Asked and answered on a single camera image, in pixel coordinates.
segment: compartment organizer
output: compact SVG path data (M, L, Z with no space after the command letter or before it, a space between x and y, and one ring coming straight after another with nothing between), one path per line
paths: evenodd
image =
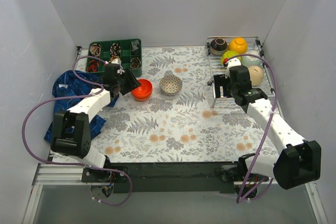
M137 54L133 55L131 44L133 41L136 41L136 40L139 41L140 50L137 50ZM90 52L91 45L99 44L101 46L99 58L105 61L109 61L111 58L110 49L113 43L117 43L121 47L121 52L119 56L121 60L121 66L123 68L131 69L131 72L134 74L135 77L137 78L140 77L142 75L142 50L141 50L142 44L141 44L140 39L95 41L90 44L88 55L91 56L91 52ZM138 58L138 60L137 59L133 60L133 62L136 61L136 63L131 64L131 61L134 58ZM92 61L92 59L88 58L86 62L86 67L85 67L86 72L89 72L90 61ZM105 70L104 64L99 61L98 71L94 73L99 76L102 76L104 74L104 70Z

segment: green tray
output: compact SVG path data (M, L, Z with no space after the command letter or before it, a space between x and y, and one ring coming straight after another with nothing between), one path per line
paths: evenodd
M140 54L139 55L132 55L131 54L131 42L134 41L134 40L138 40L139 43L140 43ZM90 53L90 47L92 44L94 43L98 43L101 45L101 50L100 50L100 56L99 58L102 59L102 60L105 60L105 61L109 61L111 56L110 56L110 48L111 48L111 45L113 43L118 43L121 47L121 56L120 56L120 59L121 59L121 66L123 68L129 68L131 69L131 59L132 58L135 58L135 57L138 57L140 58L140 61L141 61L141 65L140 65L140 68L137 68L137 69L131 69L131 72L134 74L135 77L140 77L142 75L142 43L141 43L141 39L124 39L124 40L108 40L108 41L95 41L95 42L92 42L89 46L89 52L88 52L88 55L91 56L91 53ZM87 72L87 69L89 67L89 62L92 61L93 59L91 58L88 58L87 61L86 61L86 67L85 67L85 71ZM105 66L102 62L99 61L99 68L98 68L98 72L93 72L94 74L97 74L99 76L102 76L104 74L104 70L105 70Z

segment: red bowl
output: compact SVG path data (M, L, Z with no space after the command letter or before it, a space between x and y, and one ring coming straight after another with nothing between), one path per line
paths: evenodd
M144 101L147 101L148 99L149 99L149 97L151 97L151 94L152 93L150 93L147 97L145 97L145 98L137 98L137 97L134 97L134 99L136 99L137 101L139 101L139 102L144 102Z
M152 83L146 79L139 79L138 81L141 83L141 86L137 87L136 89L133 89L131 91L132 95L135 98L139 98L139 99L147 98L153 92Z

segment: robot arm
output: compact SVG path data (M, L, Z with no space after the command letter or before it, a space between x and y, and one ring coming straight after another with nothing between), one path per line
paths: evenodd
M120 63L105 65L102 82L104 90L101 93L84 98L67 111L55 113L50 145L54 152L97 168L103 168L109 160L91 145L89 123L119 92L124 95L141 85L129 69L120 67Z
M240 61L228 61L226 96L233 97L236 104L251 116L265 130L271 113L271 103L259 88L252 88L248 69ZM295 132L286 121L274 112L268 136L276 147L279 157L259 156L252 173L265 175L277 180L278 184L289 189L320 178L321 147L316 141L307 141ZM254 154L239 158L238 167L245 174Z

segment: black base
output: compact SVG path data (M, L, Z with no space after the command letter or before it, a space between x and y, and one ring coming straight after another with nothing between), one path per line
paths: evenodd
M125 171L132 179L134 192L218 191L220 193L234 194L233 181L242 181L243 177L239 176L239 178L235 177L235 180L224 181L218 171L221 167L226 166L237 166L237 163L111 163L104 168ZM99 174L92 171L88 168L84 169L82 182L101 182L102 178ZM116 174L113 193L127 193L128 191L129 183L125 177Z

